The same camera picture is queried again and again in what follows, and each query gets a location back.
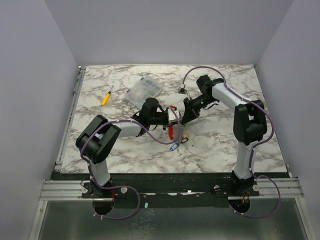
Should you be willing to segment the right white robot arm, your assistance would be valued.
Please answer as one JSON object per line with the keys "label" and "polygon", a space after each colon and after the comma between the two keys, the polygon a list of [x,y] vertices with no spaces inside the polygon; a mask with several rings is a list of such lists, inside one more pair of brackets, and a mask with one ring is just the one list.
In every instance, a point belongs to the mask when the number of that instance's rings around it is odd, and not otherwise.
{"label": "right white robot arm", "polygon": [[214,102],[223,103],[234,115],[233,134],[238,140],[237,160],[233,174],[237,179],[230,182],[229,189],[236,195],[240,196],[248,189],[245,180],[251,179],[253,168],[253,157],[251,154],[252,147],[263,139],[267,133],[266,116],[263,113],[264,104],[260,100],[249,103],[249,100],[232,93],[224,84],[222,78],[211,80],[208,75],[198,78],[196,84],[201,95],[192,99],[185,98],[184,114],[181,124],[185,125],[200,116],[200,110],[210,108]]}

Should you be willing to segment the keyring bunch with tags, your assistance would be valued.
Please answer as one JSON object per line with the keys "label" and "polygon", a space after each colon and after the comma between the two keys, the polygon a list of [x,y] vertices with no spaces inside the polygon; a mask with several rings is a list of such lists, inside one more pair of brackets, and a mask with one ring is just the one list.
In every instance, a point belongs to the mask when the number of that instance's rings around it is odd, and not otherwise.
{"label": "keyring bunch with tags", "polygon": [[184,126],[178,126],[177,124],[163,127],[162,128],[169,136],[169,139],[171,141],[174,141],[175,143],[181,144],[181,139],[183,138],[183,135],[188,133],[184,133]]}

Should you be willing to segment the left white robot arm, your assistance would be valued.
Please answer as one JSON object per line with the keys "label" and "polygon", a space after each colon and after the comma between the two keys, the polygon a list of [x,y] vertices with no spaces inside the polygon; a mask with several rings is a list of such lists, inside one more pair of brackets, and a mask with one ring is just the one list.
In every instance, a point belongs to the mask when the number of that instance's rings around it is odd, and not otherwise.
{"label": "left white robot arm", "polygon": [[140,111],[131,118],[108,120],[96,115],[76,139],[75,145],[80,156],[87,162],[88,170],[94,182],[93,191],[97,196],[106,197],[111,190],[108,183],[111,175],[108,171],[107,157],[117,139],[139,137],[150,132],[150,126],[169,126],[169,108],[162,109],[159,101],[149,97]]}

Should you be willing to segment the black key tag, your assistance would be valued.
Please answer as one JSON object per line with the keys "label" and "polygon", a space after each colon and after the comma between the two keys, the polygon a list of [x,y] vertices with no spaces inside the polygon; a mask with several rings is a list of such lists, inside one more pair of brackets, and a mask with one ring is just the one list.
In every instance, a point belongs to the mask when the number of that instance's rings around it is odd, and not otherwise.
{"label": "black key tag", "polygon": [[188,141],[189,141],[189,138],[188,137],[184,137],[184,138],[181,139],[180,143],[181,144],[185,144]]}

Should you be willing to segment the blue key tag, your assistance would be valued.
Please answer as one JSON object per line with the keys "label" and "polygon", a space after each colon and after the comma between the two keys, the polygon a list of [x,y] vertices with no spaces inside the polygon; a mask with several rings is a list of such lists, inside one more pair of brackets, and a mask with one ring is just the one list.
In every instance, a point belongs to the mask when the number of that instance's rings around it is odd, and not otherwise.
{"label": "blue key tag", "polygon": [[176,149],[178,149],[179,148],[179,144],[178,143],[174,143],[171,147],[170,147],[170,151],[175,151]]}

